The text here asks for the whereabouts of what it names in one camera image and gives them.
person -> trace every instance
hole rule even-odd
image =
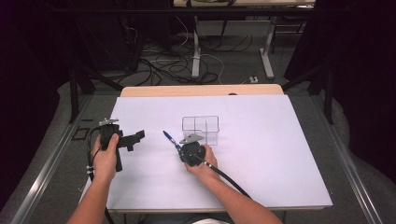
[[[102,223],[105,216],[105,207],[107,202],[107,195],[110,189],[112,179],[116,174],[116,147],[119,141],[119,136],[113,134],[108,144],[106,151],[100,150],[100,135],[96,138],[95,144],[92,149],[92,155],[99,150],[93,161],[93,167],[95,170],[95,177],[84,194],[77,209],[70,217],[67,223]],[[205,160],[212,165],[218,167],[217,159],[213,153],[213,150],[208,145],[203,145],[206,150]],[[252,199],[244,196],[240,192],[228,186],[224,183],[219,175],[212,171],[209,167],[201,163],[198,166],[190,167],[187,163],[184,164],[186,169],[199,180],[199,182],[206,187],[224,206],[227,214],[231,218],[231,222],[234,223],[268,223],[277,224],[281,221],[275,216],[270,210],[263,205],[253,201]],[[186,217],[190,221],[197,219],[200,214],[183,215],[180,214],[173,216],[165,215],[167,218],[180,217],[182,216],[185,221]],[[147,215],[145,218],[148,223],[160,223],[157,217],[151,218],[155,215]]]

gray carpet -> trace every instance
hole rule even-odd
[[[230,41],[230,45],[235,42],[232,39],[227,39],[226,43],[228,43],[227,41]],[[222,64],[224,64],[224,70],[221,75],[223,84],[239,84],[247,80],[249,76],[257,76],[259,83],[272,82],[267,80],[263,74],[261,61],[258,57],[259,53],[257,49],[253,49],[253,47],[258,46],[254,41],[247,52],[210,53],[217,58],[221,58]],[[270,55],[271,63],[277,75],[276,80],[274,80],[275,83],[285,82],[282,74],[287,67],[290,55],[293,53],[293,47],[297,41],[298,37],[294,35],[280,36],[277,39],[276,53]],[[212,72],[219,73],[222,68],[219,60],[210,56],[207,56],[207,58],[208,68]],[[146,76],[133,75],[125,78],[121,84],[132,86]],[[179,83],[164,78],[162,85],[179,85]],[[332,193],[331,197],[334,206],[319,211],[289,211],[287,223],[367,223],[355,193],[335,153],[335,144],[320,119],[321,114],[315,109],[312,98],[307,96],[306,85],[307,83],[302,83],[288,90],[287,94],[290,96],[298,119],[301,122],[305,137],[312,149],[325,184]],[[99,120],[108,118],[112,106],[115,104],[117,95],[114,95],[114,92],[109,87],[100,82],[95,82],[95,86],[99,91],[94,96],[89,97],[89,106],[78,120],[77,126],[80,128],[92,128],[96,126]],[[61,94],[61,102],[51,126],[24,178],[2,210],[0,214],[1,223],[10,223],[12,218],[14,218],[43,165],[51,155],[51,152],[58,146],[68,127],[68,119],[70,117],[68,85],[63,85],[59,92]],[[348,128],[347,121],[342,114],[342,108],[335,104],[334,112],[337,132],[340,133],[347,145]],[[81,121],[82,119],[91,119],[92,121]],[[361,179],[366,185],[378,213],[382,217],[383,223],[396,223],[396,216],[393,213],[393,211],[396,211],[395,185],[365,162],[357,158],[354,158],[354,160],[361,174]],[[67,141],[64,154],[28,223],[66,222],[78,204],[78,199],[81,195],[79,189],[87,179],[85,166],[86,142]],[[115,215],[114,218],[117,223],[121,223],[124,216]],[[126,219],[127,223],[136,223],[138,215],[128,215]]]

blue pen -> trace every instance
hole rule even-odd
[[[163,134],[165,134],[165,136],[169,139],[169,141],[171,141],[175,145],[177,151],[179,151],[180,153],[181,146],[171,137],[171,135],[169,135],[169,133],[163,131]]]

table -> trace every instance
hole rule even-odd
[[[219,116],[213,146],[219,168],[257,202],[273,210],[332,206],[289,97],[278,85],[163,86],[125,88],[115,104],[111,118],[120,120],[124,135],[145,130],[146,137],[133,152],[120,148],[123,170],[110,188],[110,212],[224,211],[186,172],[163,135],[181,140],[186,115]]]
[[[187,0],[174,0],[175,7],[186,7]],[[192,7],[226,7],[228,2],[205,3],[191,0]],[[315,0],[236,0],[233,7],[281,7],[303,6],[315,4]],[[222,21],[198,21],[195,17],[196,31],[194,32],[194,57],[192,63],[192,77],[199,76],[201,49],[199,48],[199,35],[221,35]],[[264,48],[260,49],[265,75],[274,79],[274,72],[268,58],[269,48],[274,35],[276,17],[270,21],[228,21],[227,29],[223,35],[257,35],[265,36]]]

